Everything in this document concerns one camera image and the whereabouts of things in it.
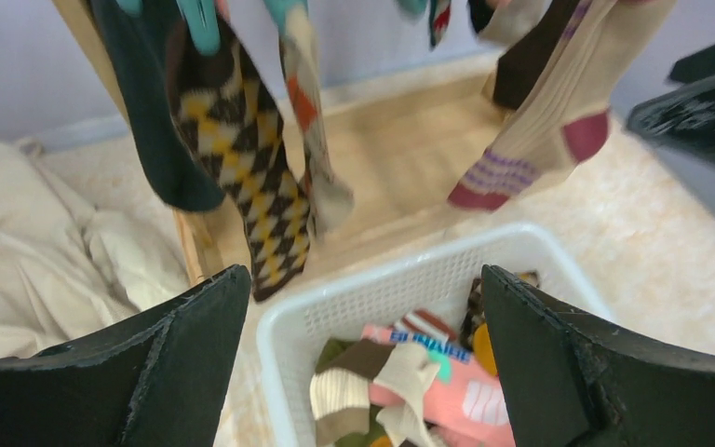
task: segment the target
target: baseboard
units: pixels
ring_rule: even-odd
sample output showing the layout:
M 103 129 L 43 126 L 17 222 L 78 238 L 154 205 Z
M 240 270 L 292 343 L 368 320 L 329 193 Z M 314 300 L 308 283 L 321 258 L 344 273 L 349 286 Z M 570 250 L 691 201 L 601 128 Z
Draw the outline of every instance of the baseboard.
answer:
M 502 55 L 502 49 L 495 49 L 475 56 L 429 64 L 342 86 L 325 88 L 321 91 L 320 96 L 322 109 L 325 115 L 337 114 L 345 109 L 358 107 L 368 102 L 401 96 L 415 90 L 432 88 L 475 75 L 489 75 Z M 278 108 L 285 118 L 293 119 L 288 98 L 278 101 Z
M 129 128 L 120 114 L 79 121 L 69 126 L 45 130 L 34 137 L 46 153 L 61 152 L 96 142 L 111 140 L 129 134 Z
M 502 51 L 497 49 L 477 56 L 426 65 L 326 88 L 321 92 L 322 108 L 326 115 L 330 115 L 367 102 L 431 88 L 474 75 L 488 75 L 501 54 Z M 285 119 L 293 122 L 294 116 L 288 98 L 278 100 L 278 108 Z M 128 126 L 122 116 L 115 114 L 46 130 L 35 135 L 35 138 L 44 145 L 46 152 L 52 153 L 122 137 L 128 132 Z

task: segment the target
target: wooden floor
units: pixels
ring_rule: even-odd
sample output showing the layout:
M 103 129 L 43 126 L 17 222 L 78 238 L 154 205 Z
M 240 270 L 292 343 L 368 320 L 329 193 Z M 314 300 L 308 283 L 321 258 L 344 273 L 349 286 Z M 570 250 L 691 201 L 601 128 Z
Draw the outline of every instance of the wooden floor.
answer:
M 485 79 L 428 88 L 326 118 L 333 166 L 354 188 L 356 207 L 342 226 L 315 243 L 303 278 L 328 274 L 470 215 L 448 206 L 446 197 L 500 128 L 500 113 L 480 96 Z M 285 136 L 292 170 L 299 175 L 302 140 L 291 120 Z M 196 240 L 187 220 L 178 219 L 195 282 L 231 264 L 250 265 L 242 222 L 228 200 L 206 214 L 204 224 L 211 244 Z

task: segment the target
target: yellow and black argyle sock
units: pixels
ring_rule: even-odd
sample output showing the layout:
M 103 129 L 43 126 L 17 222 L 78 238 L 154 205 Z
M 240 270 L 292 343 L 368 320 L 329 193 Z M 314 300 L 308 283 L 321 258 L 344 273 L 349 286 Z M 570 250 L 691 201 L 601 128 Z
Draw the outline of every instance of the yellow and black argyle sock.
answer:
M 253 297 L 263 301 L 303 271 L 308 199 L 289 170 L 283 119 L 248 52 L 219 20 L 221 50 L 201 56 L 181 22 L 169 38 L 167 93 L 191 155 L 239 209 Z

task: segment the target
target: laundry basket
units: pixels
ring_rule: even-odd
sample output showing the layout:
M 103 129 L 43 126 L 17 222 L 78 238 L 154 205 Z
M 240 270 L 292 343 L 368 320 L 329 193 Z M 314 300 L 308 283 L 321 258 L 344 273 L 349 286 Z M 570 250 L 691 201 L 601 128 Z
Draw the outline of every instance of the laundry basket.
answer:
M 532 223 L 465 237 L 289 297 L 267 311 L 257 330 L 275 445 L 316 445 L 308 386 L 329 338 L 358 339 L 364 324 L 390 324 L 420 307 L 458 328 L 473 278 L 485 264 L 510 272 L 536 270 L 542 290 L 612 320 L 579 266 Z

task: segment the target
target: drying rack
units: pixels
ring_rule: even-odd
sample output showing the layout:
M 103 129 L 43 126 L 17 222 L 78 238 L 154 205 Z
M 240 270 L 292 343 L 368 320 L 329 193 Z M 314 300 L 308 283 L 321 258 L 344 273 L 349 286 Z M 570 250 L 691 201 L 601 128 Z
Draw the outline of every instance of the drying rack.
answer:
M 53 1 L 127 117 L 113 66 L 86 1 Z M 314 241 L 303 278 L 327 277 L 447 232 L 476 216 L 449 206 L 446 197 L 502 126 L 504 113 L 479 95 L 497 56 L 481 56 L 480 63 L 452 62 L 455 69 L 450 74 L 443 75 L 439 67 L 425 82 L 420 82 L 418 74 L 396 79 L 397 87 L 384 86 L 392 95 L 384 100 L 329 107 L 323 98 L 333 166 L 355 189 L 356 206 L 342 226 L 326 235 L 327 243 Z M 410 92 L 410 83 L 427 88 Z M 397 91 L 408 93 L 398 95 Z M 302 139 L 290 111 L 285 110 L 288 105 L 279 105 L 287 122 L 284 139 L 290 166 L 299 174 L 303 172 Z M 211 212 L 175 210 L 174 216 L 192 285 L 228 265 L 250 265 L 243 225 L 230 200 Z M 509 219 L 513 215 L 504 213 L 486 224 Z

